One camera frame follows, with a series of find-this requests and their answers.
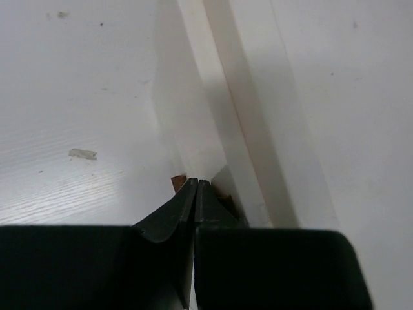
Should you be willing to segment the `white drawer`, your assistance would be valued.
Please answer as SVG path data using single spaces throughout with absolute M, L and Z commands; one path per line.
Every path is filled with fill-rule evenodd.
M 158 1 L 153 100 L 174 169 L 254 227 L 339 229 L 270 1 Z

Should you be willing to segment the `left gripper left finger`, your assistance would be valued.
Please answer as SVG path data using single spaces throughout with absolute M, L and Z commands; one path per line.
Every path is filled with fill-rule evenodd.
M 4 225 L 2 309 L 188 309 L 197 180 L 134 225 Z

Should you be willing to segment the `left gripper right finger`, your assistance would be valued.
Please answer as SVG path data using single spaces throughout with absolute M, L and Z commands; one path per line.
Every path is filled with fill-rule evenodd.
M 200 309 L 372 309 L 357 254 L 340 232 L 250 228 L 197 188 L 195 292 Z

